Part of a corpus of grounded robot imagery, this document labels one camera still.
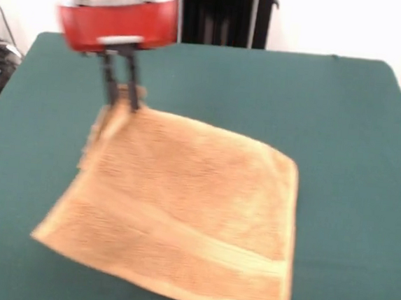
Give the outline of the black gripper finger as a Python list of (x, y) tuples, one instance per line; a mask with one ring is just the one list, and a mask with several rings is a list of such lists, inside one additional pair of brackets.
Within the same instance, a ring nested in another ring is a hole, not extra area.
[(136, 72), (136, 48), (128, 47), (125, 51), (125, 59), (127, 63), (127, 69), (129, 71), (128, 86), (128, 97), (130, 102), (131, 111), (138, 111), (139, 109), (139, 95), (138, 95), (138, 77)]
[(101, 54), (101, 62), (102, 62), (102, 69), (104, 72), (103, 75), (105, 79), (108, 103), (111, 106), (113, 106), (118, 98), (118, 86), (114, 76), (111, 56), (107, 52), (103, 52)]

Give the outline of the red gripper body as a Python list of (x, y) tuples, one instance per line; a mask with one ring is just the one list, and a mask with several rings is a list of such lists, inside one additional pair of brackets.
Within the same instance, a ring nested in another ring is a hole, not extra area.
[(137, 39), (142, 49), (176, 41), (178, 0), (58, 0), (64, 37), (77, 52), (99, 52), (106, 37)]

